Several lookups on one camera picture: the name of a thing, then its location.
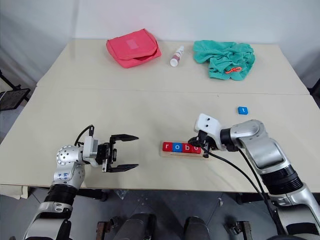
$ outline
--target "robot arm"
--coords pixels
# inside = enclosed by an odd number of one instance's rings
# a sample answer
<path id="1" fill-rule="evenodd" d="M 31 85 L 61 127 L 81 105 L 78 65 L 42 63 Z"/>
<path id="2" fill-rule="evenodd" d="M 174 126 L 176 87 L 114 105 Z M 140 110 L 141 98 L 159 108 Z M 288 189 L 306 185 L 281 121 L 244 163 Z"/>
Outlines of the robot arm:
<path id="1" fill-rule="evenodd" d="M 249 120 L 223 129 L 218 120 L 202 113 L 194 129 L 198 136 L 191 138 L 189 143 L 204 148 L 204 157 L 208 157 L 210 150 L 235 152 L 245 149 L 269 191 L 271 202 L 277 207 L 286 234 L 319 237 L 319 205 L 279 144 L 269 138 L 262 122 Z"/>
<path id="2" fill-rule="evenodd" d="M 83 145 L 78 144 L 80 136 L 89 129 Z M 117 159 L 116 141 L 132 141 L 138 137 L 127 134 L 112 135 L 109 142 L 99 144 L 93 138 L 94 127 L 88 126 L 79 135 L 74 145 L 63 146 L 56 154 L 57 167 L 48 195 L 34 215 L 24 240 L 52 239 L 68 240 L 71 230 L 71 216 L 74 198 L 85 179 L 85 165 L 92 167 L 102 165 L 102 172 L 125 172 L 138 164 L 111 165 Z"/>

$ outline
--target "pink bag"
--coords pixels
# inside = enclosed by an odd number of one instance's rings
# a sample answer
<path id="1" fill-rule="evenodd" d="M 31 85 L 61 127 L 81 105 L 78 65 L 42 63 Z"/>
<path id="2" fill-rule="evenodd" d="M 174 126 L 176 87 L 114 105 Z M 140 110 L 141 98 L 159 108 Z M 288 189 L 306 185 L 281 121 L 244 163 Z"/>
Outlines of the pink bag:
<path id="1" fill-rule="evenodd" d="M 122 67 L 131 68 L 161 56 L 155 37 L 145 29 L 106 41 L 106 48 Z"/>

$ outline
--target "teal cloth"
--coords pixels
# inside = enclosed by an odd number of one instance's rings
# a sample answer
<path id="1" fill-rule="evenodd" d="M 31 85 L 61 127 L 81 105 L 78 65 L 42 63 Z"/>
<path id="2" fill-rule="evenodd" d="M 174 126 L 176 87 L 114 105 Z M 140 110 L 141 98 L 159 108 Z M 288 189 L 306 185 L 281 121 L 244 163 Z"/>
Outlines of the teal cloth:
<path id="1" fill-rule="evenodd" d="M 198 64 L 209 62 L 209 77 L 241 81 L 245 79 L 255 62 L 254 50 L 249 44 L 236 42 L 217 42 L 211 40 L 195 41 L 194 60 Z M 241 67 L 239 72 L 226 73 L 232 68 Z"/>

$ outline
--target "bottle cap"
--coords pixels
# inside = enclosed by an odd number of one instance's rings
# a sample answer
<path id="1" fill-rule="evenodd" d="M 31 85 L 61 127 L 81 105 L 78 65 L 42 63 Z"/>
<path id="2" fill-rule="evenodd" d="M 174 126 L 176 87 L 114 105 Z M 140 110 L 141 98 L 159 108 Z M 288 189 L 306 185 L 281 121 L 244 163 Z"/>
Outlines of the bottle cap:
<path id="1" fill-rule="evenodd" d="M 172 67 L 178 66 L 178 60 L 175 59 L 175 58 L 172 58 L 172 59 L 170 60 L 170 65 L 171 65 Z"/>

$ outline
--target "black wire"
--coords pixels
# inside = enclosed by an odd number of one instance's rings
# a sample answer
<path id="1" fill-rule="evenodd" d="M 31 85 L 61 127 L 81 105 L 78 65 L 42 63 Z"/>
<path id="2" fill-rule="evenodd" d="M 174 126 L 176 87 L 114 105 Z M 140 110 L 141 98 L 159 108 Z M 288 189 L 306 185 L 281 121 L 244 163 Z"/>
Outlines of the black wire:
<path id="1" fill-rule="evenodd" d="M 253 173 L 256 181 L 258 182 L 258 185 L 259 185 L 259 187 L 260 187 L 260 189 L 261 189 L 261 193 L 262 193 L 262 195 L 263 195 L 263 201 L 264 201 L 264 203 L 265 203 L 265 205 L 266 205 L 266 208 L 268 209 L 268 212 L 269 212 L 269 214 L 270 214 L 270 217 L 272 218 L 272 220 L 273 220 L 275 226 L 277 227 L 278 231 L 281 230 L 282 227 L 281 227 L 281 226 L 278 226 L 278 223 L 277 223 L 277 221 L 275 220 L 274 212 L 272 211 L 272 208 L 271 208 L 270 203 L 269 203 L 269 201 L 268 201 L 268 196 L 267 196 L 264 188 L 262 187 L 262 184 L 261 184 L 261 182 L 260 182 L 260 179 L 258 178 L 258 175 L 256 174 L 256 171 L 254 170 L 254 168 L 253 168 L 252 165 L 250 164 L 250 162 L 249 162 L 247 156 L 244 154 L 244 152 L 243 152 L 240 148 L 239 148 L 238 150 L 239 150 L 240 154 L 242 155 L 242 157 L 244 158 L 244 160 L 246 161 L 246 163 L 248 164 L 249 168 L 251 169 L 251 171 L 252 171 L 252 173 Z"/>
<path id="2" fill-rule="evenodd" d="M 260 195 L 260 197 L 261 197 L 262 199 L 264 199 L 264 197 L 262 196 L 262 194 L 261 194 L 261 192 L 259 191 L 259 189 L 257 188 L 257 186 L 254 184 L 254 182 L 253 182 L 253 181 L 250 179 L 250 177 L 248 177 L 248 175 L 247 175 L 244 171 L 242 171 L 239 167 L 237 167 L 236 165 L 234 165 L 232 162 L 228 161 L 227 159 L 225 159 L 225 158 L 223 158 L 223 157 L 221 157 L 221 156 L 215 155 L 215 154 L 207 151 L 207 150 L 204 149 L 203 147 L 202 147 L 202 150 L 203 150 L 204 152 L 208 153 L 210 156 L 212 156 L 212 157 L 214 157 L 214 158 L 216 158 L 216 159 L 219 159 L 219 160 L 221 160 L 221 161 L 229 164 L 230 166 L 234 167 L 235 169 L 237 169 L 237 170 L 238 170 L 242 175 L 244 175 L 245 178 L 251 183 L 251 185 L 252 185 L 253 188 L 256 190 L 256 192 Z"/>
<path id="3" fill-rule="evenodd" d="M 81 138 L 81 136 L 82 136 L 87 130 L 89 130 L 89 129 L 92 128 L 92 127 L 93 127 L 93 129 L 94 129 L 94 126 L 93 126 L 93 125 L 89 125 L 89 126 L 87 126 L 85 129 L 83 129 L 82 132 L 80 132 L 79 136 L 76 138 L 76 140 L 75 140 L 75 142 L 74 142 L 74 145 L 75 145 L 75 146 L 77 146 L 77 143 L 78 143 L 79 139 Z"/>

